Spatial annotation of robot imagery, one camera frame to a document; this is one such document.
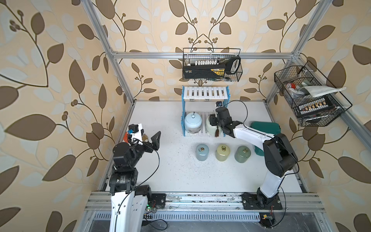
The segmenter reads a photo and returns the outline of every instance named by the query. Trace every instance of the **floral wallpaper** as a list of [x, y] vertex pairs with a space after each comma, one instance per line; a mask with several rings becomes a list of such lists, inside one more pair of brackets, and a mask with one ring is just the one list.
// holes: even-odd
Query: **floral wallpaper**
[[[353, 103], [349, 110], [369, 130], [370, 23], [369, 1], [334, 0], [302, 52], [314, 70], [320, 69], [334, 86], [347, 88], [344, 94]], [[300, 127], [280, 95], [270, 109], [299, 158], [308, 190], [319, 194], [333, 228], [371, 231], [371, 152], [341, 118], [327, 127]]]
[[92, 0], [113, 50], [291, 52], [316, 0]]
[[0, 0], [0, 31], [0, 231], [73, 231], [125, 93], [79, 1]]
[[371, 3], [334, 2], [302, 56], [336, 87], [347, 87], [344, 94], [353, 103], [350, 111], [371, 131]]
[[231, 99], [263, 100], [274, 84], [274, 72], [283, 68], [280, 59], [242, 59], [239, 82], [183, 79], [182, 63], [167, 59], [119, 61], [132, 94], [138, 100], [181, 100], [182, 86], [229, 86]]

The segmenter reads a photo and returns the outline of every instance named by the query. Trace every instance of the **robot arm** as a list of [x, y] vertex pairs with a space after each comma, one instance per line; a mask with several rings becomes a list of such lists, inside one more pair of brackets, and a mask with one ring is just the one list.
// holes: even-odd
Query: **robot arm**
[[278, 194], [278, 188], [285, 174], [294, 167], [298, 160], [289, 140], [284, 134], [264, 133], [245, 127], [242, 122], [233, 121], [226, 107], [218, 107], [215, 111], [216, 116], [211, 120], [216, 122], [225, 134], [245, 140], [264, 151], [268, 172], [261, 187], [257, 190], [257, 201], [261, 208], [269, 207]]
[[135, 165], [144, 152], [160, 147], [161, 132], [151, 137], [152, 143], [142, 140], [142, 124], [129, 125], [128, 143], [113, 148], [114, 165], [109, 180], [111, 193], [111, 222], [109, 232], [139, 232], [143, 213], [152, 199], [149, 185], [135, 187], [138, 171]]

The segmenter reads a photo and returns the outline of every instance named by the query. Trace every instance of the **floor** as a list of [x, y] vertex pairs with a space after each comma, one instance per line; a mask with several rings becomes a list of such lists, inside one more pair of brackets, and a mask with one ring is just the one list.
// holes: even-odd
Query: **floor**
[[[153, 223], [156, 227], [164, 227], [161, 222]], [[109, 221], [93, 221], [89, 232], [108, 232]], [[158, 231], [151, 225], [142, 226], [141, 232]], [[265, 229], [257, 222], [168, 222], [166, 232], [321, 232], [317, 220], [311, 213], [287, 213], [282, 222], [272, 229]]]
[[[246, 109], [241, 102], [231, 102], [228, 109], [233, 120], [244, 121]], [[245, 102], [249, 114], [245, 122], [271, 121], [263, 102]], [[186, 111], [212, 112], [215, 102], [187, 102]], [[264, 157], [254, 152], [254, 146], [244, 140], [230, 136], [187, 136], [181, 130], [181, 102], [137, 102], [130, 124], [142, 123], [148, 137], [161, 131], [160, 167], [146, 183], [153, 192], [256, 192], [263, 183], [267, 168]], [[210, 152], [206, 161], [195, 156], [197, 145], [208, 145]], [[231, 148], [228, 159], [219, 162], [215, 150], [219, 144]], [[241, 145], [252, 151], [245, 163], [238, 163], [234, 153]], [[156, 153], [145, 153], [136, 168], [138, 183], [145, 180], [156, 169]], [[295, 175], [287, 176], [282, 187], [285, 192], [301, 192]]]

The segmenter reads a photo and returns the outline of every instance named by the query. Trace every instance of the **pot lid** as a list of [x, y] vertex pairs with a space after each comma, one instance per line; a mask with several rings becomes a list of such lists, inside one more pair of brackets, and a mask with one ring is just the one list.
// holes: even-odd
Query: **pot lid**
[[201, 121], [202, 121], [201, 116], [198, 113], [195, 113], [195, 112], [187, 114], [185, 119], [186, 119], [185, 120], [186, 123], [195, 124], [195, 125], [200, 124]]

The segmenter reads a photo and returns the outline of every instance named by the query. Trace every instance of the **black wire basket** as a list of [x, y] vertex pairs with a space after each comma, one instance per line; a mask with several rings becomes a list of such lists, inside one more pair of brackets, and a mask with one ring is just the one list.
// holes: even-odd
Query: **black wire basket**
[[[231, 58], [239, 56], [240, 51], [239, 48], [183, 48], [183, 79], [238, 82], [242, 76], [241, 64], [233, 72], [224, 71], [223, 67]], [[211, 63], [194, 65], [203, 61]]]
[[[308, 66], [307, 62], [304, 66], [290, 66], [277, 71], [275, 72], [275, 83], [291, 107], [300, 126], [325, 127], [352, 107], [352, 103], [341, 92], [338, 92], [340, 95], [337, 94], [336, 97], [335, 93], [320, 97], [312, 97], [311, 95], [293, 97], [287, 88], [298, 86], [303, 82], [309, 82], [312, 86], [322, 85], [314, 77], [311, 67], [314, 67], [314, 65]], [[317, 69], [317, 71], [332, 84], [320, 70]]]

